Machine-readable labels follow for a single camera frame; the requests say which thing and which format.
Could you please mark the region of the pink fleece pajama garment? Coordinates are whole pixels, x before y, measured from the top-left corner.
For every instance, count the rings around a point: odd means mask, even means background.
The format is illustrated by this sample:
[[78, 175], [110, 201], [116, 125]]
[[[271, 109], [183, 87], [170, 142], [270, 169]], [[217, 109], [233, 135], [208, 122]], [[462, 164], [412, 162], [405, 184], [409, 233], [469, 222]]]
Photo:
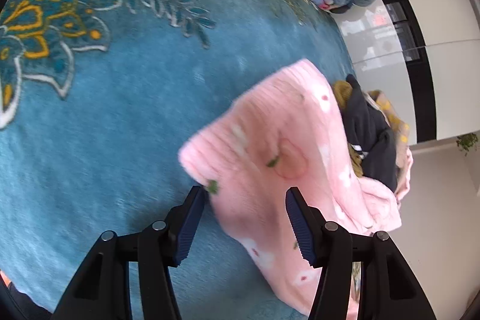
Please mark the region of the pink fleece pajama garment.
[[399, 228], [409, 190], [355, 174], [334, 93], [306, 59], [241, 95], [178, 157], [195, 181], [215, 186], [210, 200], [222, 229], [247, 250], [275, 295], [301, 314], [312, 307], [320, 272], [298, 249], [287, 190], [298, 188], [325, 219], [359, 235]]

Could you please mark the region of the beige yellow checked garment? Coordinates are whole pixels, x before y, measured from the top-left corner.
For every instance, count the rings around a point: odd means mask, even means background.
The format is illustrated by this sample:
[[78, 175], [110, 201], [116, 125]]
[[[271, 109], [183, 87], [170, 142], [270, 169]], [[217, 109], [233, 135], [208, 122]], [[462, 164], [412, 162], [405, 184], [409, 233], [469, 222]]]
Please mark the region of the beige yellow checked garment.
[[396, 150], [395, 163], [398, 168], [403, 169], [407, 161], [410, 126], [397, 115], [391, 101], [383, 91], [372, 90], [368, 92], [368, 95], [373, 99], [381, 112], [383, 112], [386, 121], [394, 132]]

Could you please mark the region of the dark navy garment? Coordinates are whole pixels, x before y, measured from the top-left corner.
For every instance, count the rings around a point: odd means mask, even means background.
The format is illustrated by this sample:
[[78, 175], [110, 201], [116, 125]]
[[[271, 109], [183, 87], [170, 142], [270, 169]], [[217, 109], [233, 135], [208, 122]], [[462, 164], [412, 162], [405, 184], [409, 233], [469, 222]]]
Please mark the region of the dark navy garment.
[[394, 132], [383, 113], [366, 100], [353, 75], [346, 77], [352, 93], [341, 110], [346, 139], [360, 155], [363, 176], [380, 181], [394, 192], [397, 187]]

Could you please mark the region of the green potted plant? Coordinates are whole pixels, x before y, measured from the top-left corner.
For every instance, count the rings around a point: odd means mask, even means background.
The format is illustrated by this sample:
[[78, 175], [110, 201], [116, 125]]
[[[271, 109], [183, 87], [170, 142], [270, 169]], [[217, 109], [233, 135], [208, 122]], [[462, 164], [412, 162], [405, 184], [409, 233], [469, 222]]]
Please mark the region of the green potted plant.
[[470, 152], [475, 151], [479, 146], [479, 136], [475, 132], [470, 132], [456, 138], [456, 146], [459, 151], [467, 156]]

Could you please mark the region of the teal floral bed blanket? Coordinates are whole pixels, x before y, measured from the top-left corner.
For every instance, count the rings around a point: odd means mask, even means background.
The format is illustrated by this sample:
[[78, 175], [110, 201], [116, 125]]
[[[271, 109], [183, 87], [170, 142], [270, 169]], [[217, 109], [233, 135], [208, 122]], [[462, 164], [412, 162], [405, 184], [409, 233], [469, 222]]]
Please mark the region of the teal floral bed blanket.
[[8, 0], [1, 11], [1, 269], [53, 311], [100, 234], [193, 185], [177, 159], [264, 77], [353, 70], [307, 0]]

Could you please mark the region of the white black wardrobe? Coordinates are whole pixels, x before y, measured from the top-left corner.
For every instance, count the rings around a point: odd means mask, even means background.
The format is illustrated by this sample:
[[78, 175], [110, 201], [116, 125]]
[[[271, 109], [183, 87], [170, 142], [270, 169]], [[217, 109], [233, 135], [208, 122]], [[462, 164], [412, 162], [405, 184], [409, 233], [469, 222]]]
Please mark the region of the white black wardrobe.
[[411, 144], [479, 129], [479, 0], [375, 0], [335, 21], [360, 85], [387, 95]]

